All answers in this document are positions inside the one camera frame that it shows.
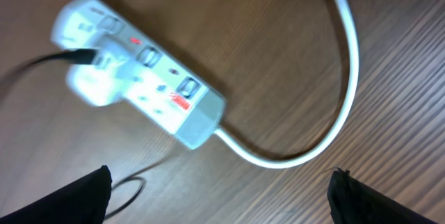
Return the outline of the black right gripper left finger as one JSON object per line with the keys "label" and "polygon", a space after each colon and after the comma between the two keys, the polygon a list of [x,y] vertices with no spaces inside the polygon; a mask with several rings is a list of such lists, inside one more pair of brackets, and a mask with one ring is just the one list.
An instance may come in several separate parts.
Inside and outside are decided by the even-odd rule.
{"label": "black right gripper left finger", "polygon": [[107,166],[1,217],[3,224],[103,223],[111,198],[111,172]]}

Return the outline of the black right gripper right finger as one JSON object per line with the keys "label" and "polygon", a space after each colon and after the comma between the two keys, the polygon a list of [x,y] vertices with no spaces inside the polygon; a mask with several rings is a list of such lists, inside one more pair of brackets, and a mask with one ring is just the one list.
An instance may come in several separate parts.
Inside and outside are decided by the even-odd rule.
{"label": "black right gripper right finger", "polygon": [[337,168],[327,189],[334,224],[435,224]]}

